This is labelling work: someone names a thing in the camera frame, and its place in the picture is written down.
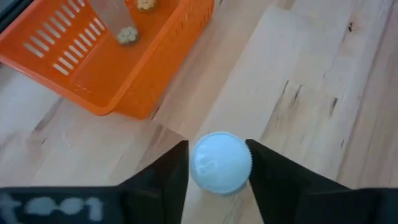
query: plastic basket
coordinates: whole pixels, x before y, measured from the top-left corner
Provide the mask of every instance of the plastic basket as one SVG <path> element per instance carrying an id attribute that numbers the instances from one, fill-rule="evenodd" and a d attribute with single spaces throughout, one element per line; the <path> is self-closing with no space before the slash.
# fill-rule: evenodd
<path id="1" fill-rule="evenodd" d="M 88 2 L 35 0 L 1 35 L 0 61 L 94 114 L 143 119 L 213 13 L 214 0 L 126 2 L 140 40 L 122 46 Z"/>

